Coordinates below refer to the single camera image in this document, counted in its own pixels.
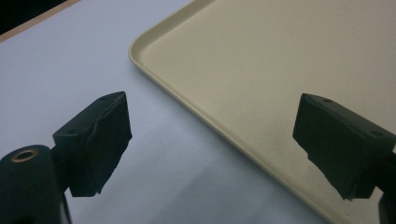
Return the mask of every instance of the plastic tray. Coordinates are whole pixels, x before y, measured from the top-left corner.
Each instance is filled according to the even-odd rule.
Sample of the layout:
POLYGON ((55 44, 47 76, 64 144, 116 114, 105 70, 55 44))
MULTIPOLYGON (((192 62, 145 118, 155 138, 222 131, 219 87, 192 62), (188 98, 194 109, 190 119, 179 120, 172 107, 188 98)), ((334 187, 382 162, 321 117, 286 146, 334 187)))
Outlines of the plastic tray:
POLYGON ((303 92, 396 133, 396 1, 193 1, 132 44, 152 80, 330 222, 378 223, 343 201, 291 134, 303 92))

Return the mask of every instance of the tray rim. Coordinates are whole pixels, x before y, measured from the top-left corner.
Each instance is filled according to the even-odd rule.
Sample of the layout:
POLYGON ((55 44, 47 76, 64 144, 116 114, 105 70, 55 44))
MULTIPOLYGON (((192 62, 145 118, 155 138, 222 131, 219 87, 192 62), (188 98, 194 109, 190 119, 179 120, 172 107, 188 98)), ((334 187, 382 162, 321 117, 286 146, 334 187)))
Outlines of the tray rim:
POLYGON ((171 14, 169 17, 163 19, 158 22, 154 26, 150 27, 138 36, 130 45, 128 50, 128 55, 131 62, 143 72, 143 74, 156 83, 161 89, 171 95, 175 100, 186 107, 193 115, 198 117, 200 121, 208 125, 212 130, 214 130, 217 134, 227 140, 233 147, 238 149, 239 152, 247 156, 251 161, 253 161, 256 165, 258 165, 265 173, 271 176, 276 182, 278 182, 283 188, 287 189, 292 195, 294 195, 301 202, 305 203, 310 209, 324 218, 326 221, 330 223, 348 223, 347 219, 339 214, 334 214, 326 210, 326 207, 320 206, 321 202, 316 198, 309 197, 309 193, 306 190, 301 190, 295 188, 294 184, 289 182, 288 179, 283 178, 276 171, 276 169, 272 169, 272 167, 265 167, 262 162, 255 159, 251 150, 245 150, 246 146, 241 144, 241 141, 238 141, 237 136, 235 135, 227 135, 223 133, 221 130, 221 124, 217 123, 215 120, 211 119, 204 111, 202 111, 198 106, 194 106, 194 103, 189 101, 186 97, 180 94, 178 91, 169 87, 160 77, 156 76, 155 73, 151 72, 149 68, 147 68, 144 63, 142 63, 139 58, 140 54, 143 53, 145 47, 155 42, 163 35, 166 35, 168 32, 171 32, 173 29, 177 28, 181 23, 185 22, 189 18, 193 17, 196 13, 208 7, 210 4, 216 2, 216 0, 195 0, 188 3, 186 6, 182 7, 175 13, 171 14))

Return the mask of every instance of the white table surface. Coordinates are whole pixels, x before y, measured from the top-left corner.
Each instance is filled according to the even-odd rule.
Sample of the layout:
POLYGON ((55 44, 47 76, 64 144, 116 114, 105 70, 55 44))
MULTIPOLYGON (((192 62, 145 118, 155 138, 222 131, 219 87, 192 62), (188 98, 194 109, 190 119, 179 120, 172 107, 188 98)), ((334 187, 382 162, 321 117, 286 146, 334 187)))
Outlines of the white table surface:
POLYGON ((74 223, 324 223, 130 62, 128 48, 188 0, 81 0, 0 43, 0 157, 127 93, 134 138, 74 223))

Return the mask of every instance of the screw hole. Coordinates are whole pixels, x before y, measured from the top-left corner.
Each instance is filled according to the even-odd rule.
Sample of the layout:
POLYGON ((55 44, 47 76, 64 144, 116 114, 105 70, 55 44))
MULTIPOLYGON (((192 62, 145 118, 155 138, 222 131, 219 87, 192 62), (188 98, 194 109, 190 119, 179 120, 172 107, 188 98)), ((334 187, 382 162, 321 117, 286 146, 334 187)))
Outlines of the screw hole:
POLYGON ((32 158, 34 158, 38 154, 38 151, 35 149, 26 149, 15 156, 12 157, 13 162, 23 162, 23 161, 29 161, 32 158))
POLYGON ((372 131, 372 134, 375 135, 375 136, 378 136, 378 137, 381 137, 381 136, 384 135, 384 134, 382 134, 381 132, 378 132, 378 131, 372 131))

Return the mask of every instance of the white surface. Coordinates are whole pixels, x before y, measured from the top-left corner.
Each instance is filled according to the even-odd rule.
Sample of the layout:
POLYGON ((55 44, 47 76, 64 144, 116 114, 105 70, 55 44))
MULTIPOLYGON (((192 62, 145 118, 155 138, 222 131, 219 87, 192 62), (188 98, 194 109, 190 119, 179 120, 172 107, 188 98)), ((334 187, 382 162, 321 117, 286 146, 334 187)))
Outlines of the white surface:
POLYGON ((395 11, 389 0, 196 0, 130 55, 331 222, 377 223, 382 192, 343 200, 290 136, 303 92, 396 132, 395 11))
POLYGON ((187 0, 82 0, 0 44, 0 157, 126 91, 133 140, 102 194, 67 199, 78 223, 321 223, 129 61, 131 41, 187 0))

